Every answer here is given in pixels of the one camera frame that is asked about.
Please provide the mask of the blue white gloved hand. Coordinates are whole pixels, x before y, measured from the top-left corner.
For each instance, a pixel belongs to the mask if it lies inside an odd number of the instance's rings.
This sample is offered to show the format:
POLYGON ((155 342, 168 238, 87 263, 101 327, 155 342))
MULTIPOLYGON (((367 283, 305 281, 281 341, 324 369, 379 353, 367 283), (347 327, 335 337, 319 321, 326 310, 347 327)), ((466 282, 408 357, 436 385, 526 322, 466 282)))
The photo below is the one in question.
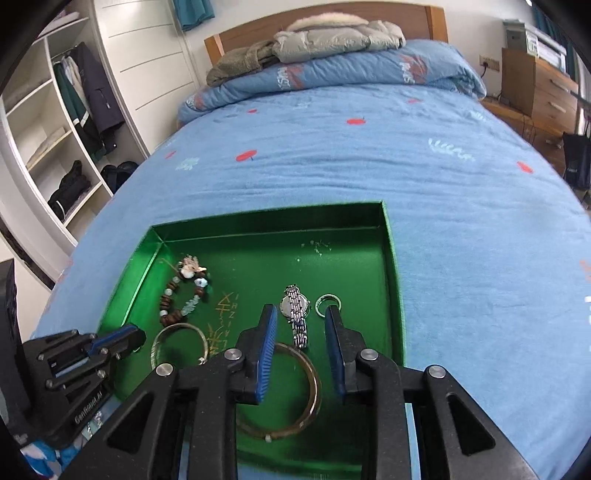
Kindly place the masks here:
POLYGON ((22 448, 21 453, 42 479, 57 479, 86 443, 87 440, 79 436, 67 448, 55 450, 42 441, 35 441, 22 448))

